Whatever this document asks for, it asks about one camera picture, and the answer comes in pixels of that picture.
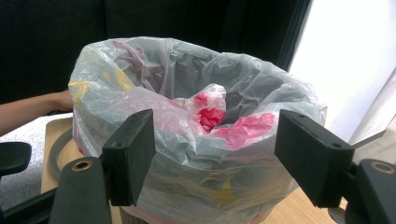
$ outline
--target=trash can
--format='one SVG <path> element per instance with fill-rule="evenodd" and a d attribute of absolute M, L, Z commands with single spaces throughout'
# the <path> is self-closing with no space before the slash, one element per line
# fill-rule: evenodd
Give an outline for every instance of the trash can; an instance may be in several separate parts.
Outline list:
<path fill-rule="evenodd" d="M 279 110 L 325 120 L 312 86 L 273 64 L 172 38 L 90 44 L 69 89 L 87 156 L 153 110 L 157 153 L 137 207 L 122 208 L 149 223 L 260 223 L 297 188 L 274 155 Z"/>

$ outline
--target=clear plastic bag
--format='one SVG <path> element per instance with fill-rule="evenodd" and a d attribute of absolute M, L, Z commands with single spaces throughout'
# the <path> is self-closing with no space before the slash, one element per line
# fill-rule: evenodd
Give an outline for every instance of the clear plastic bag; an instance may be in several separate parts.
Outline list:
<path fill-rule="evenodd" d="M 124 208 L 153 223 L 260 223 L 297 187 L 274 155 L 279 110 L 325 120 L 313 88 L 273 64 L 171 38 L 90 44 L 69 89 L 89 156 L 153 109 L 157 154 L 138 206 Z"/>

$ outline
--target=white plastic bag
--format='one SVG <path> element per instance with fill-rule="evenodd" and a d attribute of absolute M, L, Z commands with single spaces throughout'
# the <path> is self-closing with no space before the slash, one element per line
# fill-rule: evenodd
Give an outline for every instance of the white plastic bag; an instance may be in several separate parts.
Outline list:
<path fill-rule="evenodd" d="M 311 86 L 271 63 L 170 38 L 86 46 L 69 89 L 87 156 L 153 109 L 157 154 L 138 207 L 125 208 L 153 223 L 260 223 L 296 188 L 274 155 L 279 110 L 325 119 Z"/>

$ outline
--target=plastic bag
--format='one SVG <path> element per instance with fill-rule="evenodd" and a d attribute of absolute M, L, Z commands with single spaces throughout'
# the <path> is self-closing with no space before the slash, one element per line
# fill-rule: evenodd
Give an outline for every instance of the plastic bag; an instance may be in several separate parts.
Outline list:
<path fill-rule="evenodd" d="M 87 156 L 153 109 L 157 154 L 138 206 L 124 208 L 153 223 L 260 223 L 297 187 L 274 155 L 279 110 L 325 120 L 312 87 L 271 63 L 171 38 L 90 44 L 69 89 Z"/>

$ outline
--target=wooden surface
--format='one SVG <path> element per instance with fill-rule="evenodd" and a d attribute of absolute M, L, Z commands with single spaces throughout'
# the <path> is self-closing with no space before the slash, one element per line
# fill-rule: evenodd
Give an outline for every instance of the wooden surface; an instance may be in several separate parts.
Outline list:
<path fill-rule="evenodd" d="M 71 126 L 72 119 L 57 119 L 51 121 L 47 125 L 41 192 L 57 187 L 57 182 L 50 174 L 47 163 L 48 156 L 50 148 L 56 139 Z M 82 157 L 82 155 L 78 152 L 76 144 L 70 141 L 63 149 L 58 162 L 62 168 L 70 161 L 80 157 Z M 112 207 L 112 218 L 114 224 L 121 223 L 120 209 L 118 207 Z M 262 224 L 272 223 L 334 224 L 335 222 L 332 221 L 328 215 L 327 209 L 314 207 L 306 198 L 303 191 L 297 189 L 289 197 L 279 203 Z"/>

